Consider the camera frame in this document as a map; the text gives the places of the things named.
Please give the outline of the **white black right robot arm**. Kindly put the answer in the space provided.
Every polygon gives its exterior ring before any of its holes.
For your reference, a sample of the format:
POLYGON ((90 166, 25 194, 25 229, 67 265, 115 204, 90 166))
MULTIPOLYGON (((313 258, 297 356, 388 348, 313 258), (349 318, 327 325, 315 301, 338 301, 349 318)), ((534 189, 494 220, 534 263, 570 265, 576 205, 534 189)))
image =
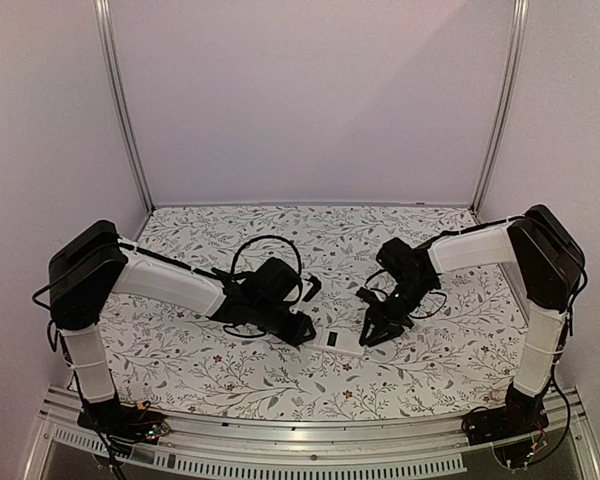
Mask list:
POLYGON ((376 262, 394 287, 388 293, 369 285, 358 289, 367 306, 362 347, 394 340, 412 327, 425 297, 441 293, 442 276, 498 269, 527 330, 497 427, 517 436, 532 424, 573 333, 575 301, 588 284, 584 251, 549 207, 537 204, 520 215, 443 231, 417 246, 394 237, 382 244, 376 262))

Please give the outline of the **white and red remote control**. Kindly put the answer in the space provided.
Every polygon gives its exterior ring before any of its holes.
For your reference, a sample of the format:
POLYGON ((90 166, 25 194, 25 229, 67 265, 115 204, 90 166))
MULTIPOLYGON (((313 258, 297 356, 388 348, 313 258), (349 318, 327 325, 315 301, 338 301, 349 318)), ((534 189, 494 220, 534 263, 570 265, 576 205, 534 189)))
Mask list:
POLYGON ((304 346, 351 357, 362 357, 365 353, 365 348, 359 345, 359 336, 348 330, 320 328, 315 339, 304 343, 304 346))

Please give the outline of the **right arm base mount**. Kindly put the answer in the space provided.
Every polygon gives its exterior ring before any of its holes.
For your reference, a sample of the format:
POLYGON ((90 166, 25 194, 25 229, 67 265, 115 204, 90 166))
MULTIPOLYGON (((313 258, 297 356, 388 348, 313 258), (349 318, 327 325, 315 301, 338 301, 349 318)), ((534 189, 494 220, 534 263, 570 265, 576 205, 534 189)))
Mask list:
POLYGON ((505 403, 497 408, 476 408, 462 417, 461 430, 470 445, 496 442, 549 426, 544 410, 545 387, 535 396, 527 396, 510 384, 505 403))

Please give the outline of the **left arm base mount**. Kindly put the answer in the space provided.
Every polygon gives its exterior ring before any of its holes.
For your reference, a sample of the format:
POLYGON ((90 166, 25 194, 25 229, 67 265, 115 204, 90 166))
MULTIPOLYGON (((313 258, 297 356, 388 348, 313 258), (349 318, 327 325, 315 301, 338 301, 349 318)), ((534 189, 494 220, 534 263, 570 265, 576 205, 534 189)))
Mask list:
POLYGON ((104 402, 84 401, 77 424, 85 429, 126 444, 156 444, 170 433, 166 417, 148 407, 123 405, 118 398, 104 402))

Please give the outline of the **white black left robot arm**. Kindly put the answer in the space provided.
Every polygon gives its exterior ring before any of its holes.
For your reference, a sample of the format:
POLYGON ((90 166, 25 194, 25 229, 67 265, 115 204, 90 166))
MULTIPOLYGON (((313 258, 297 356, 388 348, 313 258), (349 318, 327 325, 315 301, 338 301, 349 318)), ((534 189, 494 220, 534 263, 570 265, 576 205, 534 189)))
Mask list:
POLYGON ((98 327, 113 294, 185 308, 230 326, 251 325, 293 347, 316 336, 300 305, 320 283, 303 279, 300 265, 269 258, 254 271, 241 272, 235 264, 205 271, 126 242, 108 220, 95 222, 52 256, 48 278, 51 319, 89 415, 108 434, 129 423, 126 408, 116 402, 98 327))

